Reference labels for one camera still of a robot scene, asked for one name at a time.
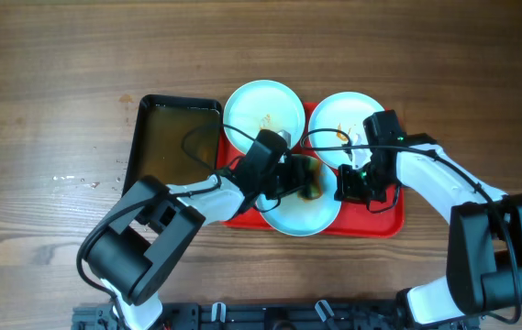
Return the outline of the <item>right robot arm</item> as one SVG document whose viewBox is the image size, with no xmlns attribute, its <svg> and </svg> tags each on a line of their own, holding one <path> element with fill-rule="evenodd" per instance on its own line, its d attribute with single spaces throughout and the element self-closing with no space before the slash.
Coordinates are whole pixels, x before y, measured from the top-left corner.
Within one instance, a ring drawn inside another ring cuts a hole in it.
<svg viewBox="0 0 522 330">
<path fill-rule="evenodd" d="M 449 225 L 445 274 L 398 293 L 396 327 L 429 329 L 481 315 L 516 323 L 522 313 L 522 193 L 478 180 L 432 140 L 399 137 L 342 147 L 350 158 L 365 149 L 371 157 L 363 166 L 339 166 L 339 198 L 380 201 L 388 187 L 405 186 Z"/>
</svg>

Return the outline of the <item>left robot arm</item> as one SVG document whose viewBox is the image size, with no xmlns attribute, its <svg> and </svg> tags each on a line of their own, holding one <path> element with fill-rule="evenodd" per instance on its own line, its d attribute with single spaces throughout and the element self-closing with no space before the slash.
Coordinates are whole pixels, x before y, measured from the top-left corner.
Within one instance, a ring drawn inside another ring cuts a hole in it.
<svg viewBox="0 0 522 330">
<path fill-rule="evenodd" d="M 105 292 L 119 329 L 150 329 L 163 306 L 158 290 L 203 226 L 254 208 L 260 196 L 280 203 L 317 195 L 321 165 L 304 155 L 255 160 L 240 156 L 204 181 L 165 185 L 137 181 L 80 246 L 80 277 Z"/>
</svg>

